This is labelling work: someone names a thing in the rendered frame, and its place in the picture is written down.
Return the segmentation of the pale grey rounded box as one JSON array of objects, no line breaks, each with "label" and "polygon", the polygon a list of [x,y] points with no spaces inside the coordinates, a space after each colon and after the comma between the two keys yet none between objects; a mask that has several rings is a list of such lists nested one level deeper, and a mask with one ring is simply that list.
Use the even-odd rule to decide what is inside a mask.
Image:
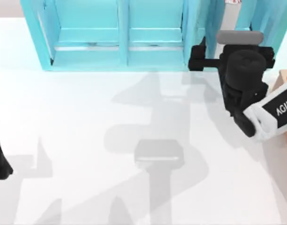
[{"label": "pale grey rounded box", "polygon": [[221,45],[259,45],[264,34],[257,30],[220,30],[216,40]]}]

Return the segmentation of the white and red book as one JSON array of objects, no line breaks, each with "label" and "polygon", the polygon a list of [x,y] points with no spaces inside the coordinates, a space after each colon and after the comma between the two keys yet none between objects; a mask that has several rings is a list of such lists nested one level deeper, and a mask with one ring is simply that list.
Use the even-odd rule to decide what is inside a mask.
[{"label": "white and red book", "polygon": [[241,0],[224,0],[224,14],[221,30],[235,30],[241,10]]}]

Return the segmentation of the light blue rack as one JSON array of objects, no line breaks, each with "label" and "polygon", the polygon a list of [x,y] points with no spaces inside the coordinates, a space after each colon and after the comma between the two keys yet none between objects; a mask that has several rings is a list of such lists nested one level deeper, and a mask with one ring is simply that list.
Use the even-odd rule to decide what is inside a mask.
[{"label": "light blue rack", "polygon": [[[287,0],[241,0],[235,30],[264,34],[277,53]],[[206,58],[223,45],[224,0],[20,0],[45,71],[185,71],[206,36]]]}]

